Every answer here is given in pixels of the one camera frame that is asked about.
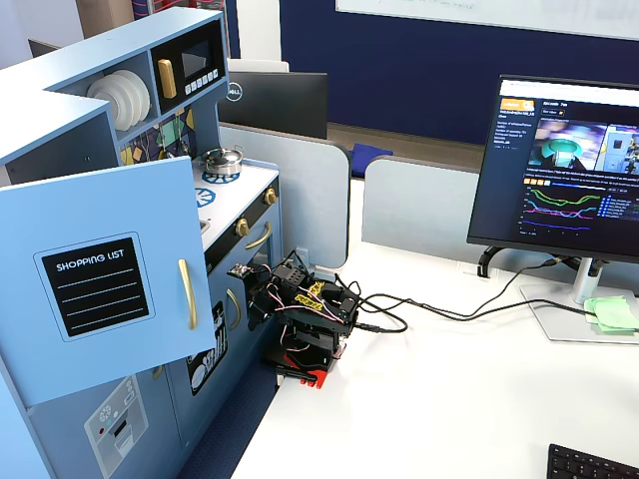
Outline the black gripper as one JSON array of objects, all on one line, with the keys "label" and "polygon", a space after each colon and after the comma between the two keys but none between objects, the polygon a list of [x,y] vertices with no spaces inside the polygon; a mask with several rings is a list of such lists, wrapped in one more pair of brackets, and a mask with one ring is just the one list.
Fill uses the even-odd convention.
[{"label": "black gripper", "polygon": [[267,268],[255,268],[250,276],[248,329],[255,330],[275,316],[281,304],[275,299],[275,277]]}]

